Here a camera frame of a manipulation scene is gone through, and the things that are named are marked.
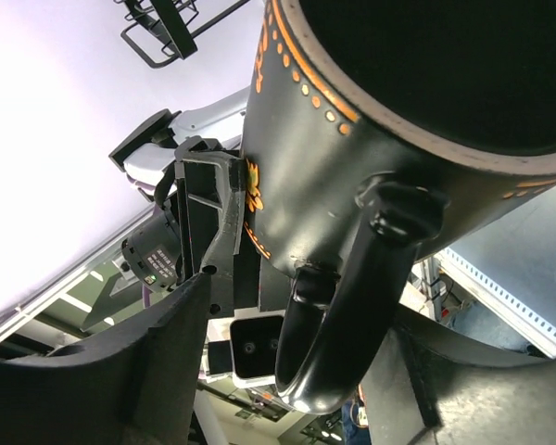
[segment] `black metal frame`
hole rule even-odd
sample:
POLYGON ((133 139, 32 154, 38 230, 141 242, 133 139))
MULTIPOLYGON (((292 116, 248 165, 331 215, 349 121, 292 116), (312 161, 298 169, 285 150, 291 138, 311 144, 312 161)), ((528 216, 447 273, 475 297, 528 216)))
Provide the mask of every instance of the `black metal frame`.
POLYGON ((114 0, 115 3, 123 3, 128 7, 130 12, 125 16, 125 19, 133 21, 132 25, 121 32, 121 38, 152 69, 166 67, 178 58, 186 59, 190 57, 197 51, 195 38, 198 35, 209 30, 249 2, 249 0, 238 0, 220 14, 210 19, 193 32, 190 32, 187 27, 199 15, 196 0, 150 1, 151 6, 142 8, 143 0, 114 0), (181 17, 181 12, 186 9, 190 9, 194 12, 193 16, 187 22, 183 21, 181 17), (152 13, 156 13, 158 19, 152 17, 152 13), (144 28, 162 43, 160 50, 167 56, 165 60, 156 62, 130 37, 129 32, 138 26, 144 28))

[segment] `mug rim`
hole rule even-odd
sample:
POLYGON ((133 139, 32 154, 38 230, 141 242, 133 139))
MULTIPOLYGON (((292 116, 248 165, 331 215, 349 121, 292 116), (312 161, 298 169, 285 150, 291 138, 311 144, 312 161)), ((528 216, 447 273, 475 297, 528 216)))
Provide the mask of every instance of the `mug rim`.
POLYGON ((480 171, 531 176, 556 174, 556 152, 522 157, 490 153, 449 141, 404 119, 369 95, 335 64, 315 37, 299 0, 267 1, 272 2, 274 9, 280 1, 283 6, 280 12, 284 14, 288 25, 297 36, 297 44, 303 49, 305 57, 317 67, 322 77, 361 114, 404 141, 442 159, 480 171))

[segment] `gray panel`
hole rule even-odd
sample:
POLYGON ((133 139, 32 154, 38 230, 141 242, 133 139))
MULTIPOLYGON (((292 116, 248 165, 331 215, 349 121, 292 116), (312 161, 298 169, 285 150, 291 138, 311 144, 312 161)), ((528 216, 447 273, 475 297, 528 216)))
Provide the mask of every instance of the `gray panel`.
POLYGON ((556 326, 556 187, 451 248, 556 326))

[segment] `orange flower design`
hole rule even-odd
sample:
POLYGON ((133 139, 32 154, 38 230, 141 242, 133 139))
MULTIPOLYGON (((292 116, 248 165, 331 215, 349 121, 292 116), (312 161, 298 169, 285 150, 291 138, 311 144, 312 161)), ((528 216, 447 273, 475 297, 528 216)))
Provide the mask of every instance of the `orange flower design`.
POLYGON ((261 193, 258 189, 259 186, 259 168, 258 164, 249 161, 247 162, 247 191, 246 202, 249 211, 254 212, 256 209, 263 210, 263 202, 261 201, 261 193))

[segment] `mug handle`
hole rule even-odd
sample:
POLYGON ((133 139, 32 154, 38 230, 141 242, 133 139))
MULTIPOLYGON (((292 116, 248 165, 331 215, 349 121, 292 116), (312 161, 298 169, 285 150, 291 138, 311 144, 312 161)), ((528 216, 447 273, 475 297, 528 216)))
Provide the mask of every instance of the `mug handle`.
POLYGON ((305 413, 327 414, 354 392, 393 323, 420 243, 436 236, 444 201, 422 187, 380 183, 364 194, 346 269, 297 269, 276 357, 276 387, 305 413))

